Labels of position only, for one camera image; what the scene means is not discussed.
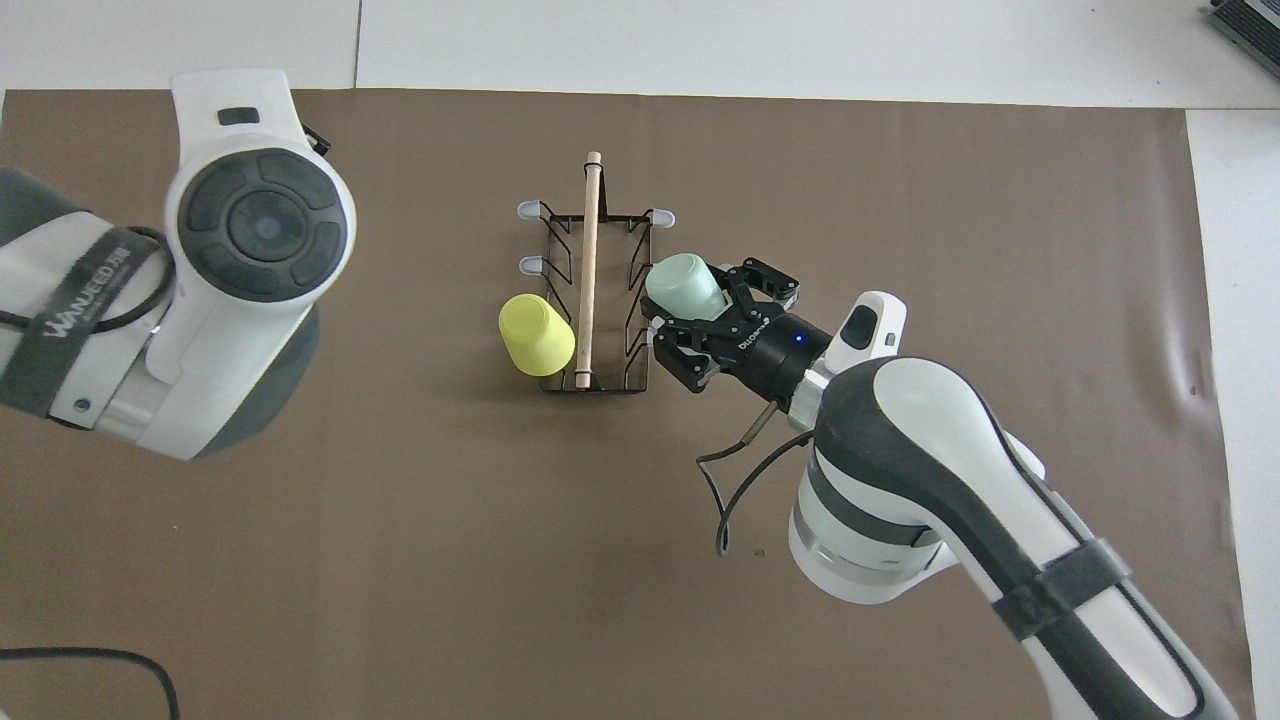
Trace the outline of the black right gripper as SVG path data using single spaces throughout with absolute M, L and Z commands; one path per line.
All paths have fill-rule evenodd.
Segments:
M 730 304 L 709 322 L 654 316 L 648 334 L 654 359 L 686 389 L 703 392 L 712 377 L 731 375 L 762 398 L 791 398 L 829 347 L 832 336 L 788 311 L 800 283 L 758 258 L 721 266 Z M 781 313 L 765 316 L 767 313 Z

